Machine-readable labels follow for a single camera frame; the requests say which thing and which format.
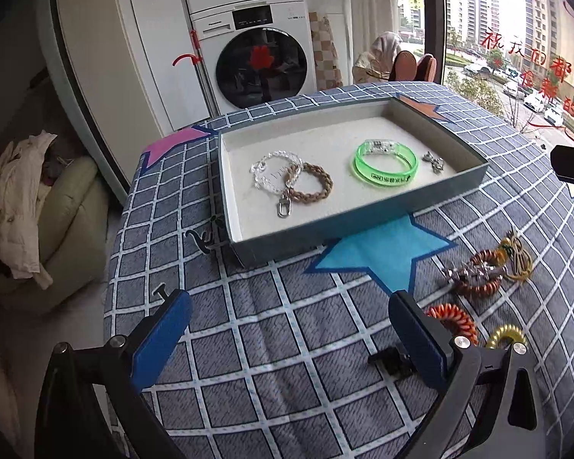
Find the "black hair clip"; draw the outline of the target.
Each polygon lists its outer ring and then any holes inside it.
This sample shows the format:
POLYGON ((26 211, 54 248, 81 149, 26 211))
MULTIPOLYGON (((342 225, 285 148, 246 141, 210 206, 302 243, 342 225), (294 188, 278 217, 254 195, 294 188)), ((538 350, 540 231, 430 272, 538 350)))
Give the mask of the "black hair clip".
POLYGON ((382 365, 389 375, 398 379, 408 378, 417 372, 409 356, 396 346, 389 346, 369 355, 368 363, 382 365))

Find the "silver charm pendant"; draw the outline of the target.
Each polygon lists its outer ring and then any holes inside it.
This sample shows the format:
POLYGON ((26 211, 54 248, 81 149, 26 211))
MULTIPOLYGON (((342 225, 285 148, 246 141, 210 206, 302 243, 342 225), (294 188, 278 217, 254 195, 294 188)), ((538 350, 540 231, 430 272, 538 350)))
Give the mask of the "silver charm pendant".
POLYGON ((440 174, 445 169, 445 161, 439 156, 434 155, 431 151, 427 151, 425 155, 423 155, 422 160, 431 166, 435 174, 440 174))

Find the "green translucent bangle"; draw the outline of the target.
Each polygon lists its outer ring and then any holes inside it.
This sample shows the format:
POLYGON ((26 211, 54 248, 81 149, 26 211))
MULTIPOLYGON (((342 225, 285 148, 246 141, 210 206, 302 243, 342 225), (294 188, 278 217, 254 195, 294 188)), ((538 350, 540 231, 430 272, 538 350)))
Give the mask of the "green translucent bangle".
POLYGON ((369 139, 357 146, 352 166, 355 174, 367 184, 401 187, 415 178, 419 159, 404 144, 388 139, 369 139))

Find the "teal jewelry tray box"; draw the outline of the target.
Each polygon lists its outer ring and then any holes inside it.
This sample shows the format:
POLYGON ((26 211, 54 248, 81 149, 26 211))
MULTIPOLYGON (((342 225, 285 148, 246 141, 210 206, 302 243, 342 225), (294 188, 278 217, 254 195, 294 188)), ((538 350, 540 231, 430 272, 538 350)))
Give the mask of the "teal jewelry tray box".
POLYGON ((287 258, 476 189, 487 158, 451 128, 439 106, 400 94, 225 130, 219 136, 220 188, 236 257, 244 266, 287 258), (354 152, 369 139, 411 148, 419 159, 413 181, 379 187, 358 177, 354 152), (445 161, 442 173, 422 160, 427 151, 445 161), (293 203, 280 216, 285 171, 297 162, 325 170, 333 188, 321 201, 293 203))

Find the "small black hairpin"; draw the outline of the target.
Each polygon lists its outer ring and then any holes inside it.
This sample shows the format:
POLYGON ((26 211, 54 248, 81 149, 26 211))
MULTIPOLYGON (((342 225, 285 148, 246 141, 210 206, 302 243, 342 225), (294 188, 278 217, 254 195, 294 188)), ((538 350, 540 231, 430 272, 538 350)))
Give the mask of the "small black hairpin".
POLYGON ((166 301, 169 298, 169 294, 166 292, 166 284, 160 283, 151 293, 153 301, 166 301))

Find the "brown spiral tie with stars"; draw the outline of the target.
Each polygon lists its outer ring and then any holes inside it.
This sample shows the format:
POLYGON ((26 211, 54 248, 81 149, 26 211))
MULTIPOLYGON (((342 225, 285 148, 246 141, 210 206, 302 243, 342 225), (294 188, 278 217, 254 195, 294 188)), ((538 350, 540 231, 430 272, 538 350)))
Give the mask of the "brown spiral tie with stars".
POLYGON ((507 256, 500 250, 483 250, 460 266, 447 267, 443 274, 457 295, 490 297, 504 279, 507 256))

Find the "black hairpin near tray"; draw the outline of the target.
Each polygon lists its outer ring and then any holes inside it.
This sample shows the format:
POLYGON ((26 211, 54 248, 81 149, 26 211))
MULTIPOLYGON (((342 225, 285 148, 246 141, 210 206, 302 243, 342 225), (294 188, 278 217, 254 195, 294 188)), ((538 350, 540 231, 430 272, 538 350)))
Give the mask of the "black hairpin near tray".
POLYGON ((196 228, 188 229, 183 235, 185 256, 195 252, 208 255, 227 239, 226 225, 222 220, 210 221, 196 228))

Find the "blue grid bedsheet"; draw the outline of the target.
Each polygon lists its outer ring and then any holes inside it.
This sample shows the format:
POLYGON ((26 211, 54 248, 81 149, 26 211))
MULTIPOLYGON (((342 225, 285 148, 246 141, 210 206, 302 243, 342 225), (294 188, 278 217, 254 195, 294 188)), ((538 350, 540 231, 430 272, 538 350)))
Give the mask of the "blue grid bedsheet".
POLYGON ((461 301, 481 339, 520 327, 535 358, 548 457, 574 444, 574 195, 534 142, 437 84, 346 86, 231 113, 201 138, 145 151, 134 172, 109 260, 103 327, 127 335, 159 305, 165 283, 192 297, 192 320, 145 399, 189 458, 392 458, 435 393, 368 357, 395 343, 388 317, 396 272, 423 307, 449 301, 443 269, 514 232, 532 273, 490 297, 461 301), (403 94, 437 105, 452 132, 480 149, 481 187, 407 218, 415 244, 395 266, 357 263, 388 237, 311 247, 247 269, 228 237, 185 256, 186 230, 223 221, 217 135, 226 127, 403 94))

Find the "brown chair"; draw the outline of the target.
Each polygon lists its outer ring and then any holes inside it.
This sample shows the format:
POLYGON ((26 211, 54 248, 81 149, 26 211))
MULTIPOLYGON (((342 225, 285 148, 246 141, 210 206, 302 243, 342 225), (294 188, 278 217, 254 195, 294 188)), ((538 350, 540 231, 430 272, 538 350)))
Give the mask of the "brown chair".
POLYGON ((390 81, 412 81, 417 74, 418 61, 413 53, 400 51, 389 74, 390 81))
POLYGON ((416 81, 433 82, 437 72, 437 58, 432 54, 425 54, 417 63, 416 81))

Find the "beige clothes pile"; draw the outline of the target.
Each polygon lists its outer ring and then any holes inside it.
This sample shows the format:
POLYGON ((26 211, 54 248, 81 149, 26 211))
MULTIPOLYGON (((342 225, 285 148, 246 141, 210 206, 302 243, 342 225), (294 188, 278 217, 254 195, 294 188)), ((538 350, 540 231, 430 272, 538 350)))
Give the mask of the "beige clothes pile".
POLYGON ((45 153, 57 136, 41 132, 9 143, 0 155, 0 261, 16 280, 33 279, 41 289, 54 283, 39 253, 41 189, 45 153))

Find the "checkered beige towel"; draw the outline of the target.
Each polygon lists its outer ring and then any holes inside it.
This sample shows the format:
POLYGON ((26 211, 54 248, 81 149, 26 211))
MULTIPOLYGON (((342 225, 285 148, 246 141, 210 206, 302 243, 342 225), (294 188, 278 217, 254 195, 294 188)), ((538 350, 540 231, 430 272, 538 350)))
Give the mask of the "checkered beige towel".
POLYGON ((317 88, 328 90, 342 87, 342 73, 328 16, 311 11, 309 20, 317 88))

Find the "white washing machine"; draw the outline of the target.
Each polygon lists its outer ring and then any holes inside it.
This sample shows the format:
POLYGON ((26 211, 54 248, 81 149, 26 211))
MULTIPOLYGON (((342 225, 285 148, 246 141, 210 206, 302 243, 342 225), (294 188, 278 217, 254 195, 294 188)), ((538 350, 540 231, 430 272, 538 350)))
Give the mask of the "white washing machine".
POLYGON ((220 113, 317 90, 305 0, 241 0, 192 23, 220 113))

